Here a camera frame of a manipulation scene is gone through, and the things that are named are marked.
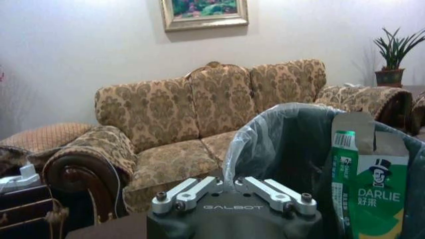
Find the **trash bin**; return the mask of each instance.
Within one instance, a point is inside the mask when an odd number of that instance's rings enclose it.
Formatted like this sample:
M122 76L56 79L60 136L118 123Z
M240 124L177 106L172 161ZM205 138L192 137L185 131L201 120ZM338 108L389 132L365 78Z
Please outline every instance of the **trash bin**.
M301 103L272 107L237 131L222 167L226 190L234 190L237 177L253 176L310 193L324 218L325 238L341 237L330 190L330 129L340 113ZM400 135L409 150L402 238L425 238L425 144L378 122L376 131Z

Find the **framed painting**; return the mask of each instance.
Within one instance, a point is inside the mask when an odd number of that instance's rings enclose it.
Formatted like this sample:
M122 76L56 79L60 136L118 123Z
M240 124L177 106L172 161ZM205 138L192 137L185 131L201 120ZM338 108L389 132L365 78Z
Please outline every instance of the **framed painting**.
M160 0L165 31L248 25L246 0Z

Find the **cartoon man logo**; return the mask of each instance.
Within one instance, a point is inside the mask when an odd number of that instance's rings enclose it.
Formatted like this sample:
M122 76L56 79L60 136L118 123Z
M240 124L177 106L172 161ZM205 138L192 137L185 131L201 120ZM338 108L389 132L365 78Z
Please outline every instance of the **cartoon man logo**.
M369 168L373 174L373 186L380 188L386 188L384 181L388 176L392 175L389 170L392 163L385 159L377 159L374 165Z

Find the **top hat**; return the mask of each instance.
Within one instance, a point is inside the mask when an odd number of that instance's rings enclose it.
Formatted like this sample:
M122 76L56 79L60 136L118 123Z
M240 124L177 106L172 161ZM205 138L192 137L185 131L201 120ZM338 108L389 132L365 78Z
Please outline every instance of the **top hat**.
M392 175L392 172L389 170L390 166L392 166L392 162L378 158L374 165L369 168L369 170L373 172L376 169L381 169L385 173L385 176L389 176Z

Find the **plant pot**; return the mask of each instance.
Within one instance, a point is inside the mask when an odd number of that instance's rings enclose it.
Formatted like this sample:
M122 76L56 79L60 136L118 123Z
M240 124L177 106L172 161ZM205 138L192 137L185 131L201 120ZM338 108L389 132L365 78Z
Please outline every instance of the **plant pot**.
M378 86L401 87L401 78L404 76L404 69L389 71L376 71Z

